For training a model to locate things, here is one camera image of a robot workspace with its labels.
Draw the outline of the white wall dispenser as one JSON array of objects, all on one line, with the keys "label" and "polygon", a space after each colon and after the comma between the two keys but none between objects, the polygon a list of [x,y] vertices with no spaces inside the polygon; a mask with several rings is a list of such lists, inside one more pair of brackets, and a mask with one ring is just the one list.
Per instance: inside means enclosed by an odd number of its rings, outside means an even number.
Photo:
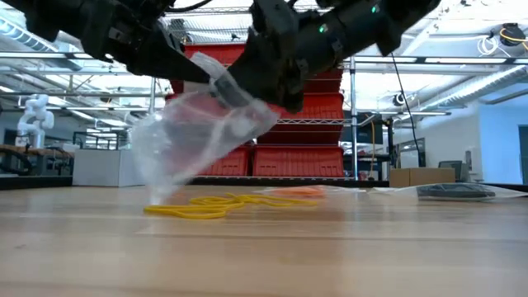
[{"label": "white wall dispenser", "polygon": [[482,160],[480,147],[470,146],[465,149],[465,163],[468,166],[470,174],[482,174]]}]

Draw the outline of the teal door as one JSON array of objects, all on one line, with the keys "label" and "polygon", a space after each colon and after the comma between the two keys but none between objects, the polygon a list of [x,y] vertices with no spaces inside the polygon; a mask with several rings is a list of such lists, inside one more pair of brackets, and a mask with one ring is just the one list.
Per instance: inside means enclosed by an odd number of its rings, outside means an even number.
[{"label": "teal door", "polygon": [[522,183],[528,186],[528,125],[519,126]]}]

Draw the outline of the dark monitor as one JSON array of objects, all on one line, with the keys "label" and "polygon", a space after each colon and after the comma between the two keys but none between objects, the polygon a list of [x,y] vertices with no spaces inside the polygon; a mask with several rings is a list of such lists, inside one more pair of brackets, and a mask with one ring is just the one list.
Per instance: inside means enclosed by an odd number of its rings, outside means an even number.
[{"label": "dark monitor", "polygon": [[[344,111],[344,116],[346,120],[352,119],[351,111]],[[369,117],[374,116],[371,122],[361,125],[365,120],[368,120]],[[358,127],[355,128],[356,131],[356,141],[358,144],[372,144],[373,139],[375,144],[384,143],[384,122],[381,115],[375,115],[371,113],[359,112],[357,114],[356,120]],[[339,141],[341,142],[351,142],[352,140],[352,127],[343,126],[342,133]]]}]

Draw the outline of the grey chair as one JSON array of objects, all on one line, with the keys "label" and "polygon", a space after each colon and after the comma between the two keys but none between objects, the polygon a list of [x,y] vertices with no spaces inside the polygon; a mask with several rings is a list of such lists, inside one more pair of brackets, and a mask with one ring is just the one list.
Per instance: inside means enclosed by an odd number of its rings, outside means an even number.
[{"label": "grey chair", "polygon": [[439,168],[452,168],[455,172],[455,180],[457,182],[469,181],[469,166],[463,161],[440,161]]}]

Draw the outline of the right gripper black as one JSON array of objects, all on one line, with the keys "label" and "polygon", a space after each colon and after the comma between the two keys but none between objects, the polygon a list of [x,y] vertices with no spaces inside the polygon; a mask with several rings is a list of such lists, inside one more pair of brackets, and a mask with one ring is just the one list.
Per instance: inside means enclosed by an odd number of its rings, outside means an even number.
[{"label": "right gripper black", "polygon": [[225,105],[248,106],[252,97],[247,91],[288,112],[302,111],[309,51],[314,47],[305,30],[313,13],[297,12],[296,2],[253,0],[244,51],[229,67],[233,77],[225,73],[213,82],[214,93]]}]

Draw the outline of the black rubber band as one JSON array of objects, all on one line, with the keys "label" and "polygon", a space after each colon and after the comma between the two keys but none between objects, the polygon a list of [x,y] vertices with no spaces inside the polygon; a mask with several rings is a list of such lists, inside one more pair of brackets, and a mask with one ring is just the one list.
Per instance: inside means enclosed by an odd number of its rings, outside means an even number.
[{"label": "black rubber band", "polygon": [[496,193],[486,186],[474,184],[468,186],[467,197],[474,200],[491,200],[496,197]]},{"label": "black rubber band", "polygon": [[419,200],[449,200],[455,198],[455,193],[446,184],[418,186],[416,192]]},{"label": "black rubber band", "polygon": [[444,184],[440,197],[455,198],[455,199],[470,199],[479,198],[481,191],[475,186],[466,186],[463,184]]}]

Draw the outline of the white cardboard box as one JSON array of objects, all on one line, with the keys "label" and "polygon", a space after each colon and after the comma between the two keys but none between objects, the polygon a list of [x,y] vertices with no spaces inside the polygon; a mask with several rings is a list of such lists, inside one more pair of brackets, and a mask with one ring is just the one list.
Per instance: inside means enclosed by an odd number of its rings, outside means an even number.
[{"label": "white cardboard box", "polygon": [[77,149],[73,165],[74,186],[143,186],[130,150]]}]

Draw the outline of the framed whiteboard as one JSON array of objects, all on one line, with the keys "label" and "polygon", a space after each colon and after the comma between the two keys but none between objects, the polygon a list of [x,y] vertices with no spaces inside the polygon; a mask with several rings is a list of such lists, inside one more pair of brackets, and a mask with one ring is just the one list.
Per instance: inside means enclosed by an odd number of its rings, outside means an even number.
[{"label": "framed whiteboard", "polygon": [[424,138],[402,142],[395,145],[399,168],[426,167],[426,142]]}]

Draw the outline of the brown cardboard box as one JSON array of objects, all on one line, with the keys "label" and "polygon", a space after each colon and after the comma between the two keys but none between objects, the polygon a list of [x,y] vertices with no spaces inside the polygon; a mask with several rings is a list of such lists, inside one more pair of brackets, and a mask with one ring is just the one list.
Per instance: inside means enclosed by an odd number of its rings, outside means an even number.
[{"label": "brown cardboard box", "polygon": [[389,173],[389,186],[392,188],[454,182],[455,170],[453,168],[398,168],[391,169]]}]

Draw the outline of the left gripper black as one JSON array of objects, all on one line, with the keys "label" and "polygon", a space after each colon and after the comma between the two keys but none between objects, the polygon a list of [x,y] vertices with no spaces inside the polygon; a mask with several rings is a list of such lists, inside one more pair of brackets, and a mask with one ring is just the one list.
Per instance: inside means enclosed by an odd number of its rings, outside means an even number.
[{"label": "left gripper black", "polygon": [[110,18],[105,24],[105,61],[124,64],[128,71],[168,80],[207,83],[210,75],[185,55],[185,47],[160,21],[138,22]]}]

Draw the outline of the grey round object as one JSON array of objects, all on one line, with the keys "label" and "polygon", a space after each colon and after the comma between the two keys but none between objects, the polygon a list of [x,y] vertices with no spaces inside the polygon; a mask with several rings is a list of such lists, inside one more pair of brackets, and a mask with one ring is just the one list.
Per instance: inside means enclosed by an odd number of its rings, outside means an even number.
[{"label": "grey round object", "polygon": [[189,37],[186,32],[185,21],[183,19],[169,19],[167,24],[167,30],[183,44],[188,42]]}]

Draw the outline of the black post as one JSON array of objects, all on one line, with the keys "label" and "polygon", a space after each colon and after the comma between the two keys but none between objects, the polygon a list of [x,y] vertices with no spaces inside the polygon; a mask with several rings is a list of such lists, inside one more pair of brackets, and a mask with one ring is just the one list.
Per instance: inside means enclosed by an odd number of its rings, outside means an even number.
[{"label": "black post", "polygon": [[388,118],[386,120],[386,126],[387,126],[387,140],[388,140],[388,155],[389,155],[389,161],[387,166],[387,178],[390,179],[390,172],[394,167],[394,155],[395,155],[395,147],[394,147],[394,120],[392,118]]}]

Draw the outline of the cluttered dark workbench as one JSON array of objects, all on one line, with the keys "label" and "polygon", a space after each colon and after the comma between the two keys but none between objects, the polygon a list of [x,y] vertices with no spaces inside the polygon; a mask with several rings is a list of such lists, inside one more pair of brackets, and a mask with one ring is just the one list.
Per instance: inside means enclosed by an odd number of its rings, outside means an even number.
[{"label": "cluttered dark workbench", "polygon": [[0,173],[24,176],[71,176],[74,153],[59,147],[31,148],[0,144]]}]

